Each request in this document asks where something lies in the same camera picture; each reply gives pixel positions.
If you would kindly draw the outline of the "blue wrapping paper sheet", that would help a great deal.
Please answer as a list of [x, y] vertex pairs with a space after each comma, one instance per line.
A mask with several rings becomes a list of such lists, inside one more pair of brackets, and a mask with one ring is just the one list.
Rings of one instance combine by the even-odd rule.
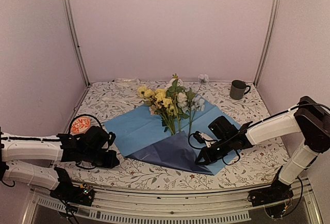
[[[194, 117], [191, 132], [199, 131], [214, 139], [215, 135], [208, 126], [222, 115], [216, 105], [206, 101], [204, 111], [198, 111]], [[170, 131], [164, 132], [160, 116], [151, 115], [149, 108], [142, 105], [104, 122], [104, 127], [115, 133], [114, 143], [123, 157], [166, 168], [216, 175], [237, 156], [231, 151], [211, 165], [196, 165], [201, 145], [188, 137], [188, 124], [189, 121], [184, 119], [181, 132], [171, 135]]]

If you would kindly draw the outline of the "white blue fake flower stem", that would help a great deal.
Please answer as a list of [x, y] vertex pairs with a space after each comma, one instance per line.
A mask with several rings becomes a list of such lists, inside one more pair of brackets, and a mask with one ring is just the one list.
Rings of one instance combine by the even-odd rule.
[[199, 86], [197, 91], [194, 91], [191, 87], [185, 90], [187, 104], [183, 109], [183, 113], [189, 116], [188, 135], [191, 134], [192, 123], [196, 113], [205, 109], [205, 100], [198, 94], [201, 86]]

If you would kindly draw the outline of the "yellow fake flower stem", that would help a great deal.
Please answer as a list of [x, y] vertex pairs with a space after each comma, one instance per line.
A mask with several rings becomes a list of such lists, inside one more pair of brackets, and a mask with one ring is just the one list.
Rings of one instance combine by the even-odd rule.
[[160, 88], [153, 91], [146, 86], [142, 86], [138, 88], [138, 95], [140, 98], [143, 99], [145, 105], [147, 105], [148, 107], [150, 107], [151, 105], [166, 107], [169, 109], [170, 113], [171, 110], [174, 109], [172, 99], [167, 97], [165, 89]]

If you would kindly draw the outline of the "pink bud leafy stem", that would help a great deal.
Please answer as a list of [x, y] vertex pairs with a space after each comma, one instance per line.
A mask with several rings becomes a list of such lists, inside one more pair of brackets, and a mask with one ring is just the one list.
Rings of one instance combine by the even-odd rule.
[[166, 107], [151, 105], [149, 107], [151, 115], [159, 115], [161, 117], [161, 124], [164, 127], [164, 132], [170, 131], [171, 135], [176, 133], [174, 116]]

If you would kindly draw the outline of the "pale blue fake flower stem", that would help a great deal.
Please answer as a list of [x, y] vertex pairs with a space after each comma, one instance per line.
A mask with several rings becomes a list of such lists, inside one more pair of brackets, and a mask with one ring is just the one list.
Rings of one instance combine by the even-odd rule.
[[194, 93], [194, 97], [197, 96], [198, 92], [200, 91], [201, 87], [209, 82], [209, 76], [207, 74], [200, 74], [198, 77], [199, 87]]

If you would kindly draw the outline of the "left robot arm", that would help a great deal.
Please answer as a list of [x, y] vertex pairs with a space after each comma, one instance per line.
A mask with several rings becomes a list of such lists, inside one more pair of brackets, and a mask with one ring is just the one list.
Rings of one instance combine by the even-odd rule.
[[88, 162], [92, 168], [112, 169], [120, 163], [116, 151], [110, 149], [115, 137], [115, 133], [100, 126], [75, 135], [33, 137], [1, 133], [1, 180], [56, 189], [65, 200], [73, 200], [77, 190], [65, 170], [36, 166], [28, 160]]

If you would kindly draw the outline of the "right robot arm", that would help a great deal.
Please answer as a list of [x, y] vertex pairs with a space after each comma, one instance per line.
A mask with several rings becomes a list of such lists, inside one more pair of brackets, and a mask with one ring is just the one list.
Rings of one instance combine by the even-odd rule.
[[303, 141], [291, 158], [279, 168], [270, 186], [252, 190], [252, 200], [278, 201], [292, 196], [291, 184], [300, 173], [329, 150], [329, 107], [315, 102], [309, 96], [280, 113], [256, 123], [248, 122], [236, 128], [224, 116], [219, 116], [208, 126], [216, 136], [213, 144], [200, 149], [195, 163], [210, 165], [224, 159], [229, 152], [249, 149], [267, 140], [301, 133]]

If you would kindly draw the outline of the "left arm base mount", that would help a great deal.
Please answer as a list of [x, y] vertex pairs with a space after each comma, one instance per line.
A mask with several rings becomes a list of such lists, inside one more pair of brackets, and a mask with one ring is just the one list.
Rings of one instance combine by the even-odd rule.
[[87, 184], [75, 186], [60, 183], [56, 189], [51, 190], [50, 196], [63, 202], [92, 206], [95, 191], [92, 186]]

